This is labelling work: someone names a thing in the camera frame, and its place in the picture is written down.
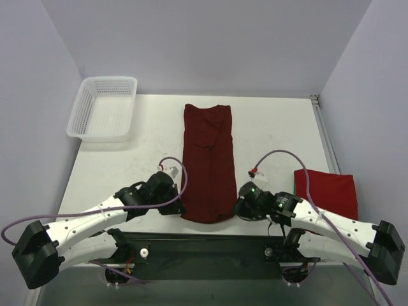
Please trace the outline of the dark red t shirt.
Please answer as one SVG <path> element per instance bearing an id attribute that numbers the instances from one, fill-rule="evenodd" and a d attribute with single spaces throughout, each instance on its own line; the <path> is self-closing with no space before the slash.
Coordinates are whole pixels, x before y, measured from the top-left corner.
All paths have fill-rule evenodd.
<path id="1" fill-rule="evenodd" d="M 182 218 L 213 224 L 231 219 L 237 200 L 231 107 L 184 108 L 182 163 L 187 187 L 181 196 Z"/>

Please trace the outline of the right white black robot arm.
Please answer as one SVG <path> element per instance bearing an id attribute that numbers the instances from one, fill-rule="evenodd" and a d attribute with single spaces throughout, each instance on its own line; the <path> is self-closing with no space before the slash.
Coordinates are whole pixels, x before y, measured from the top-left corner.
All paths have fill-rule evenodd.
<path id="1" fill-rule="evenodd" d="M 398 281 L 405 245 L 389 222 L 348 219 L 287 192 L 262 191 L 251 181 L 240 188 L 233 211 L 245 221 L 267 219 L 290 228 L 274 249 L 280 263 L 333 261 L 361 268 L 383 284 Z"/>

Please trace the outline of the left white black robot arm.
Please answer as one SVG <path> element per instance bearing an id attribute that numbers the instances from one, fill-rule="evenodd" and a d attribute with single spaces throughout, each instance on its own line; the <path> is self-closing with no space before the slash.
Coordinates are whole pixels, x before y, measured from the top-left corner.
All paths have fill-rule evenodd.
<path id="1" fill-rule="evenodd" d="M 58 215 L 43 224 L 40 217 L 29 219 L 15 244 L 12 257 L 29 289 L 44 286 L 65 268 L 108 259 L 120 263 L 128 254 L 147 257 L 146 247 L 135 248 L 117 225 L 156 209 L 161 215 L 180 215 L 185 208 L 175 175 L 158 171 L 146 182 L 123 187 L 97 206 L 77 214 Z"/>

